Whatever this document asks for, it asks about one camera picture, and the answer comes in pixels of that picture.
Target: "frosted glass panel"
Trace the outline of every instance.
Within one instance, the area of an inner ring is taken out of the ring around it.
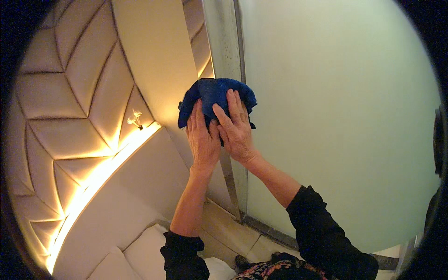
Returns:
[[[241,0],[255,146],[312,185],[361,251],[423,231],[439,186],[437,82],[394,2]],[[284,208],[249,176],[248,214],[294,236]]]

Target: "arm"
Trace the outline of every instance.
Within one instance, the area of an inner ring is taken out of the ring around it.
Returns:
[[[230,118],[218,104],[213,105],[213,111],[220,121],[218,130],[223,139],[224,148],[236,161],[260,178],[278,202],[286,208],[301,185],[265,161],[260,152],[255,150],[249,114],[240,100],[238,91],[228,90],[227,100]]]
[[[325,209],[326,203],[312,187],[305,188],[286,173],[269,164],[255,150],[249,117],[237,91],[229,90],[230,118],[217,104],[218,130],[230,155],[257,176],[277,201],[286,208],[296,229],[303,258],[339,279],[375,279],[378,263],[361,253],[345,237],[343,229]]]
[[[221,142],[216,121],[207,131],[202,102],[199,99],[187,122],[187,138],[194,163],[190,178],[179,200],[167,239],[160,252],[165,258],[166,279],[208,279],[209,271],[197,252],[204,250],[198,237],[201,227],[202,207],[213,169],[220,155]]]

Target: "floor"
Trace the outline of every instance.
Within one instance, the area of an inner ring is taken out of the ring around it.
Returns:
[[[303,259],[296,250],[284,247],[247,225],[239,224],[222,208],[207,201],[204,204],[199,236],[205,244],[205,258],[215,257],[235,268],[235,256],[245,256],[251,263],[269,261],[271,254],[286,252]],[[380,270],[376,280],[393,280],[394,271]]]

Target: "forearm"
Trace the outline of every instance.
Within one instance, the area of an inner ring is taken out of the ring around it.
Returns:
[[[171,222],[170,230],[173,233],[186,237],[197,237],[199,235],[205,193],[212,171],[190,169],[190,178]]]
[[[301,184],[291,176],[268,163],[259,152],[243,165],[265,184],[271,194],[285,208],[288,207],[301,187]]]

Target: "wrist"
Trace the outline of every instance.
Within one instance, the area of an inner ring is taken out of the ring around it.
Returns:
[[[260,161],[264,160],[261,153],[257,150],[253,150],[249,153],[245,160],[241,161],[241,165],[250,170],[257,165]]]
[[[213,173],[213,166],[198,166],[193,164],[190,167],[190,176],[194,177],[209,177]]]

